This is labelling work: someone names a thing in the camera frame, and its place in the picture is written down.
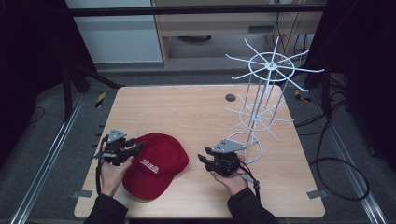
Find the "white wire rack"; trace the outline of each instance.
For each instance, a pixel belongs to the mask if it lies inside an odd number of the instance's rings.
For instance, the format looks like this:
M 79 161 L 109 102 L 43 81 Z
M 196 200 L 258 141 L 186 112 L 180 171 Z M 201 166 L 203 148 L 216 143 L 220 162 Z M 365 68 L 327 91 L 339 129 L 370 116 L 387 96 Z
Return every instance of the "white wire rack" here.
M 287 57 L 276 52 L 278 40 L 279 37 L 276 39 L 276 44 L 273 52 L 259 53 L 252 46 L 250 46 L 245 39 L 246 44 L 256 53 L 253 57 L 250 58 L 250 60 L 239 59 L 226 54 L 226 56 L 230 59 L 247 63 L 249 69 L 249 72 L 247 74 L 244 74 L 240 77 L 233 77 L 233 79 L 248 77 L 245 99 L 242 98 L 239 93 L 237 93 L 239 99 L 243 102 L 243 107 L 239 111 L 224 108 L 225 110 L 237 113 L 239 115 L 240 122 L 235 126 L 231 127 L 230 129 L 234 129 L 239 126 L 244 126 L 247 129 L 246 132 L 233 133 L 229 136 L 230 140 L 235 138 L 237 135 L 242 134 L 246 136 L 246 141 L 240 143 L 245 149 L 245 158 L 248 157 L 247 151 L 250 146 L 257 145 L 257 147 L 259 148 L 258 155 L 253 160 L 246 161 L 246 163 L 252 163 L 256 161 L 262 154 L 262 144 L 256 136 L 256 132 L 268 132 L 277 141 L 280 142 L 280 139 L 276 137 L 274 132 L 272 132 L 271 126 L 273 126 L 275 121 L 291 121 L 286 119 L 276 119 L 276 111 L 278 107 L 284 103 L 284 100 L 282 99 L 286 86 L 291 83 L 301 91 L 308 91 L 291 80 L 295 71 L 303 71 L 309 73 L 320 73 L 324 71 L 324 69 L 308 70 L 297 68 L 293 63 L 293 59 L 305 55 L 306 53 L 308 53 L 308 50 L 303 53 Z M 256 91 L 255 100 L 254 102 L 250 103 L 248 102 L 248 95 L 253 77 L 259 79 L 259 84 Z M 274 85 L 276 83 L 284 83 L 283 89 L 279 98 L 275 99 L 276 103 L 270 105 L 270 99 L 272 100 L 272 102 L 274 101 L 274 99 L 272 99 L 272 93 Z

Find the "wooden table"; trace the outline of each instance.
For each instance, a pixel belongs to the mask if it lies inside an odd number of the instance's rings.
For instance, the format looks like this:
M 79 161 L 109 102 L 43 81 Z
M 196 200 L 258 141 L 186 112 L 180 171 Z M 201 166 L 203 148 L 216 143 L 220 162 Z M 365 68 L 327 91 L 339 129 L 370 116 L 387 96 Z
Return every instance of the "wooden table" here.
M 199 162 L 197 154 L 205 154 L 205 147 L 213 147 L 233 133 L 246 132 L 237 125 L 239 115 L 224 108 L 239 111 L 243 102 L 228 102 L 227 94 L 245 98 L 247 85 L 227 86 L 153 86 L 124 87 L 116 96 L 103 136 L 111 128 L 125 131 L 127 138 L 147 133 L 166 133 L 174 136 L 187 151 L 190 163 L 177 175 L 170 187 L 151 202 L 134 199 L 122 185 L 115 199 L 130 208 L 127 217 L 230 217 L 226 189 Z M 254 101 L 257 86 L 250 87 L 249 100 Z M 270 103 L 279 99 L 281 89 L 275 87 Z M 279 106 L 277 119 L 291 119 L 286 103 Z M 324 207 L 320 198 L 309 199 L 307 192 L 317 189 L 292 121 L 276 121 L 271 132 L 256 132 L 263 152 L 258 161 L 249 165 L 253 175 L 261 181 L 263 206 L 276 217 L 322 217 Z M 257 153 L 247 152 L 247 158 Z M 76 217 L 87 217 L 97 196 L 93 161 L 83 189 L 93 191 L 91 198 L 80 197 Z

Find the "white cabinet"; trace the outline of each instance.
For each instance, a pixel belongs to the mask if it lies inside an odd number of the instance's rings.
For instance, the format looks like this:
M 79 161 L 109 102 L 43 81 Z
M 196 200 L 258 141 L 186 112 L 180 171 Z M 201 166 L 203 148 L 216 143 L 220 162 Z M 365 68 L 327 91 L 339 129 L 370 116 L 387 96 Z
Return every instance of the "white cabinet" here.
M 66 0 L 69 8 L 151 7 L 149 0 Z M 162 63 L 154 16 L 75 17 L 96 66 Z

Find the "black cable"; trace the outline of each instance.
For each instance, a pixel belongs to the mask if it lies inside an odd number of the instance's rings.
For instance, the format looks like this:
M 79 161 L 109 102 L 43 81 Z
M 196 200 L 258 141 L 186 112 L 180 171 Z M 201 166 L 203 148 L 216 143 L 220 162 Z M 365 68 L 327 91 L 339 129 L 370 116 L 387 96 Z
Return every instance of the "black cable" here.
M 318 173 L 318 178 L 319 178 L 320 182 L 321 182 L 321 183 L 323 184 L 323 186 L 324 186 L 328 191 L 330 191 L 332 194 L 334 194 L 335 196 L 337 196 L 337 197 L 339 197 L 339 198 L 342 198 L 342 199 L 344 199 L 344 200 L 347 200 L 347 201 L 352 201 L 352 202 L 361 201 L 361 200 L 365 199 L 365 198 L 369 195 L 369 193 L 370 193 L 370 184 L 369 184 L 369 182 L 368 182 L 368 180 L 367 180 L 367 177 L 366 177 L 356 166 L 354 166 L 353 164 L 351 164 L 351 163 L 348 162 L 348 161 L 343 161 L 343 160 L 341 160 L 341 159 L 332 158 L 332 157 L 325 157 L 325 158 L 320 158 L 320 157 L 319 157 L 319 154 L 320 154 L 320 147 L 321 147 L 321 144 L 322 144 L 322 142 L 323 142 L 323 136 L 324 136 L 326 130 L 329 128 L 330 122 L 331 122 L 331 120 L 330 120 L 330 119 L 327 119 L 326 124 L 325 124 L 325 127 L 323 128 L 323 131 L 322 131 L 321 136 L 320 136 L 320 139 L 319 139 L 319 144 L 318 144 L 318 149 L 317 149 L 317 158 L 316 158 L 314 161 L 310 162 L 310 163 L 309 163 L 309 166 L 311 166 L 311 165 L 313 165 L 313 164 L 316 165 L 317 173 Z M 322 175 L 321 175 L 320 168 L 319 168 L 319 162 L 320 162 L 320 161 L 338 161 L 338 162 L 344 163 L 344 164 L 346 164 L 346 165 L 352 167 L 352 168 L 353 168 L 356 172 L 358 172 L 359 175 L 361 175 L 361 177 L 363 177 L 363 179 L 364 179 L 364 182 L 365 182 L 365 185 L 366 185 L 366 191 L 364 192 L 364 194 L 363 194 L 362 196 L 360 196 L 360 197 L 357 197 L 357 198 L 347 197 L 347 196 L 344 196 L 344 195 L 342 195 L 342 194 L 336 192 L 334 189 L 330 188 L 329 185 L 327 185 L 326 182 L 323 180 L 323 177 L 322 177 Z
M 294 55 L 296 55 L 297 54 L 297 52 L 296 52 L 296 50 L 297 50 L 297 43 L 298 43 L 298 39 L 300 38 L 300 35 L 297 35 L 297 37 L 296 37 L 296 41 L 294 42 Z
M 260 202 L 261 201 L 260 182 L 256 178 L 254 178 L 253 173 L 251 173 L 250 169 L 248 168 L 248 165 L 246 163 L 244 163 L 243 161 L 241 161 L 241 163 L 244 164 L 246 168 L 241 166 L 241 165 L 239 166 L 239 168 L 241 170 L 245 171 L 252 178 L 252 180 L 253 180 L 253 188 L 254 188 L 254 190 L 256 192 L 256 198 Z
M 278 5 L 280 4 L 280 2 L 277 0 L 275 0 L 275 3 Z M 275 22 L 274 30 L 272 32 L 273 45 L 275 46 L 275 31 L 277 30 L 277 33 L 279 34 L 280 43 L 282 44 L 283 52 L 285 53 L 285 56 L 288 57 L 288 55 L 286 54 L 285 45 L 283 44 L 283 38 L 279 30 L 279 14 L 280 14 L 279 12 L 276 13 L 276 22 Z
M 302 50 L 302 52 L 305 52 L 305 51 L 306 51 L 306 40 L 307 40 L 307 39 L 308 39 L 308 35 L 305 34 L 305 35 L 304 35 L 304 43 L 303 43 L 303 50 Z M 305 60 L 306 60 L 306 54 L 301 55 L 301 57 L 300 57 L 300 64 L 304 64 L 304 63 L 305 63 Z
M 318 133 L 299 133 L 299 136 L 308 136 L 308 135 L 315 135 L 315 134 L 320 134 L 321 132 Z
M 342 86 L 339 86 L 338 84 L 332 83 L 332 82 L 329 83 L 329 86 L 330 86 L 330 88 L 332 88 L 333 90 L 340 90 L 340 91 L 346 91 L 346 90 L 347 90 L 346 88 L 344 88 L 344 87 L 342 87 Z
M 347 86 L 344 83 L 340 82 L 339 80 L 337 80 L 332 76 L 330 76 L 330 85 L 341 91 L 347 90 Z
M 100 143 L 100 147 L 99 147 L 99 153 L 103 152 L 103 144 L 104 142 L 107 142 L 108 139 L 108 135 L 106 135 L 104 138 L 102 138 L 102 141 Z M 98 193 L 98 195 L 100 194 L 100 192 L 102 191 L 101 188 L 101 183 L 100 183 L 100 175 L 102 173 L 102 165 L 105 161 L 102 161 L 102 155 L 98 154 L 99 158 L 98 159 L 98 165 L 96 166 L 96 173 L 95 173 L 95 182 L 96 182 L 96 192 Z
M 344 94 L 344 92 L 343 91 L 335 92 L 330 97 L 333 97 L 336 94 Z M 345 103 L 346 103 L 346 100 L 342 100 L 342 101 L 338 102 L 337 104 L 333 105 L 332 106 L 332 111 L 338 109 L 340 106 L 344 105 Z M 299 124 L 296 124 L 295 127 L 297 128 L 297 127 L 305 126 L 305 125 L 313 123 L 313 122 L 315 122 L 315 121 L 317 121 L 317 120 L 319 120 L 320 118 L 323 118 L 323 117 L 325 117 L 324 114 L 314 116 L 311 119 L 307 119 L 306 121 L 303 121 L 303 122 L 301 122 Z M 352 202 L 361 201 L 361 200 L 365 199 L 370 193 L 370 184 L 369 184 L 369 181 L 368 181 L 367 177 L 355 165 L 353 165 L 352 163 L 350 163 L 348 161 L 344 161 L 344 160 L 341 160 L 341 159 L 338 159 L 338 158 L 333 158 L 333 157 L 324 157 L 324 158 L 320 158 L 319 157 L 321 144 L 323 142 L 323 137 L 324 137 L 324 134 L 326 133 L 326 130 L 330 126 L 330 122 L 331 122 L 331 119 L 327 119 L 326 124 L 323 127 L 323 130 L 320 132 L 320 138 L 319 138 L 318 149 L 317 149 L 317 156 L 316 156 L 316 159 L 314 161 L 311 161 L 309 163 L 309 166 L 312 166 L 313 164 L 316 165 L 318 178 L 319 178 L 320 182 L 332 194 L 334 194 L 335 196 L 337 196 L 339 198 L 347 200 L 347 201 L 352 201 Z M 341 163 L 344 163 L 344 164 L 352 167 L 364 179 L 364 183 L 365 183 L 365 186 L 366 186 L 366 191 L 364 192 L 364 194 L 362 196 L 360 196 L 360 197 L 357 197 L 357 198 L 356 197 L 355 198 L 347 197 L 345 195 L 342 195 L 342 194 L 336 192 L 334 189 L 330 188 L 329 185 L 327 185 L 326 182 L 323 180 L 323 177 L 321 175 L 320 168 L 319 168 L 319 163 L 321 161 L 337 161 L 337 162 L 341 162 Z
M 36 109 L 41 109 L 41 110 L 43 111 L 43 113 L 40 115 L 40 117 L 39 117 L 38 119 L 35 119 L 35 120 L 33 120 L 33 121 L 30 121 L 29 124 L 33 124 L 33 123 L 38 122 L 38 121 L 41 120 L 41 119 L 44 117 L 44 115 L 46 114 L 46 110 L 45 110 L 43 107 L 36 106 L 35 108 L 36 108 Z

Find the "red baseball cap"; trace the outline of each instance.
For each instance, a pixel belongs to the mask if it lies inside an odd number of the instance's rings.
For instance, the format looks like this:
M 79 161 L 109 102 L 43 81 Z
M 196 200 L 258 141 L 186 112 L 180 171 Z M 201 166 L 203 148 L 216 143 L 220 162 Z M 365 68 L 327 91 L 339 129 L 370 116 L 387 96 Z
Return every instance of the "red baseball cap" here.
M 136 198 L 153 200 L 184 170 L 189 157 L 183 146 L 167 134 L 149 133 L 136 138 L 136 143 L 140 142 L 145 146 L 126 171 L 122 185 Z

